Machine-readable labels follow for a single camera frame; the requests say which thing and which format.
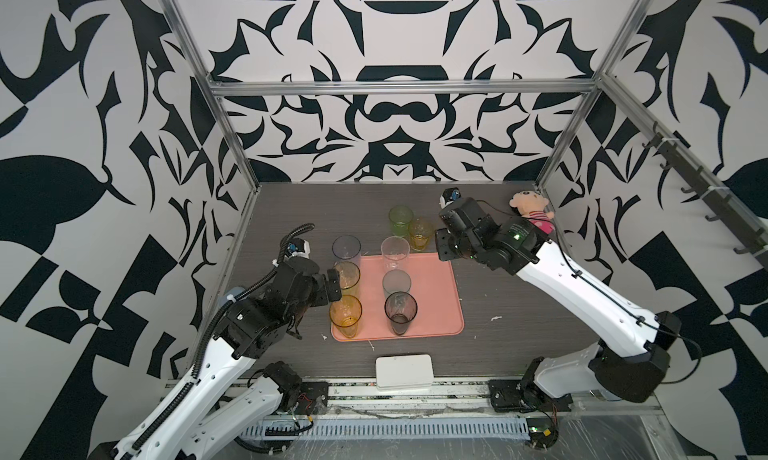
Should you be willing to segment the dark grey glass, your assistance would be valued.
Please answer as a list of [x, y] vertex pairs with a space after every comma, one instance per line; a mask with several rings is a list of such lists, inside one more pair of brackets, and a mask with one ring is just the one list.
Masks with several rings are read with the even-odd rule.
[[418, 304], [410, 293], [394, 292], [386, 299], [384, 312], [392, 332], [397, 336], [402, 336], [417, 316]]

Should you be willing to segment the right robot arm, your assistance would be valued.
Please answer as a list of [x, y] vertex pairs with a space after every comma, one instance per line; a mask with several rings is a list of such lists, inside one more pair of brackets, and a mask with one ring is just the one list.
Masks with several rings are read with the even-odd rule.
[[558, 358], [538, 358], [511, 398], [516, 409], [538, 409], [570, 394], [599, 390], [642, 403], [664, 382], [680, 320], [639, 307], [577, 265], [550, 235], [519, 215], [497, 223], [456, 188], [440, 198], [443, 228], [435, 233], [441, 261], [473, 260], [545, 292], [598, 337]]

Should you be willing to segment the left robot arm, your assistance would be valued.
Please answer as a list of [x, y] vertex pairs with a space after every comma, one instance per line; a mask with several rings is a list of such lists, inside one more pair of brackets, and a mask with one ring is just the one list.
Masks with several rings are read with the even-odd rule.
[[92, 459], [210, 459], [242, 431], [298, 402], [302, 380], [285, 362], [273, 362], [246, 390], [218, 404], [231, 385], [311, 308], [342, 297], [339, 272], [320, 271], [308, 258], [276, 263], [255, 285], [229, 296], [196, 348], [191, 368], [152, 413], [115, 442], [98, 445]]

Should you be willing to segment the blue-purple glass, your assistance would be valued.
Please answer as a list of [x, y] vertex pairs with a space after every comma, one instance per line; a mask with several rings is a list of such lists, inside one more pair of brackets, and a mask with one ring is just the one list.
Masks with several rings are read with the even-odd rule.
[[353, 235], [342, 235], [336, 238], [332, 244], [334, 263], [352, 263], [360, 265], [362, 245], [360, 240]]

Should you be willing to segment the amber tall glass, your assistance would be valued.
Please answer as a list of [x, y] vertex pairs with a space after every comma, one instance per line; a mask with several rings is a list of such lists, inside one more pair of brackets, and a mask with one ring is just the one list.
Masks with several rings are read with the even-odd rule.
[[362, 304], [355, 296], [344, 295], [339, 301], [330, 304], [330, 321], [347, 339], [357, 336], [362, 315]]

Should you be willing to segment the yellow-green glass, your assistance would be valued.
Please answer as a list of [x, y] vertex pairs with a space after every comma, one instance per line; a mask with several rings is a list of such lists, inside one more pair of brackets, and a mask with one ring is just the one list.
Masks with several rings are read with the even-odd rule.
[[353, 262], [338, 262], [334, 268], [339, 273], [342, 294], [360, 298], [360, 268]]

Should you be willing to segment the teal glass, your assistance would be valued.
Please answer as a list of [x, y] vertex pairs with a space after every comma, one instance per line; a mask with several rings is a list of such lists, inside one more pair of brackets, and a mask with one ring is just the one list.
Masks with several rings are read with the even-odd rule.
[[382, 278], [382, 289], [385, 297], [395, 293], [409, 293], [412, 280], [409, 274], [402, 270], [388, 271]]

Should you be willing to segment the clear tall glass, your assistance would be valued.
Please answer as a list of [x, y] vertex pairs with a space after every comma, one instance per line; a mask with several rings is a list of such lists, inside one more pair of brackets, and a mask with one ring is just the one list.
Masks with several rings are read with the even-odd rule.
[[409, 242], [399, 236], [391, 236], [381, 243], [381, 255], [388, 271], [400, 269], [410, 254]]

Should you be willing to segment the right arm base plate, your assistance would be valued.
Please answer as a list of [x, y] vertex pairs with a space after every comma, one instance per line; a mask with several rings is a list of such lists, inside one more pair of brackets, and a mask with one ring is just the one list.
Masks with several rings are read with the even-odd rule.
[[569, 412], [573, 403], [570, 394], [552, 398], [532, 381], [492, 379], [487, 384], [491, 406], [497, 413]]

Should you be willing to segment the pink tray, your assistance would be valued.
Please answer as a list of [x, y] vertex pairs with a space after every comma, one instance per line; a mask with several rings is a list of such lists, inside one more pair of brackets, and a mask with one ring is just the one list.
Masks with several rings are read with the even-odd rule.
[[[411, 278], [410, 294], [418, 311], [403, 338], [454, 336], [464, 329], [461, 301], [452, 264], [442, 262], [435, 253], [409, 256], [402, 263]], [[357, 334], [351, 340], [384, 341], [397, 336], [385, 315], [382, 280], [388, 272], [382, 256], [361, 258], [362, 279], [359, 287], [362, 318]]]

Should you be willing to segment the green small glass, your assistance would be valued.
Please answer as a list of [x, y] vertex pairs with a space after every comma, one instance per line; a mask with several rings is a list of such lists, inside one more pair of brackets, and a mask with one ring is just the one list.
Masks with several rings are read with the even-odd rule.
[[393, 236], [408, 238], [410, 224], [414, 219], [413, 211], [404, 205], [392, 207], [388, 212], [388, 220]]

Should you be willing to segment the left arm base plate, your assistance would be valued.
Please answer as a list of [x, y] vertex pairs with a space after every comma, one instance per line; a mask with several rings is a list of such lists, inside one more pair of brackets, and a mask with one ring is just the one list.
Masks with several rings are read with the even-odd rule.
[[289, 411], [302, 416], [323, 411], [327, 407], [329, 387], [325, 381], [303, 382]]

